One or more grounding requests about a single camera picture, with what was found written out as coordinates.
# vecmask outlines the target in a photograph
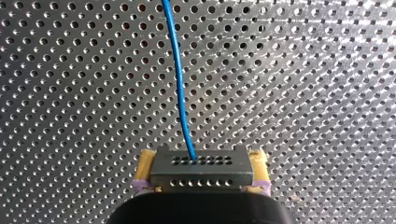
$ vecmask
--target metal surface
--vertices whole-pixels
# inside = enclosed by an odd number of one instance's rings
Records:
[[[1,0],[2,223],[103,223],[184,148],[159,4]],[[392,0],[173,4],[197,148],[264,149],[301,223],[395,221]]]
[[[247,149],[199,150],[191,161],[185,151],[159,147],[150,172],[153,186],[163,191],[238,190],[253,184],[253,170]]]

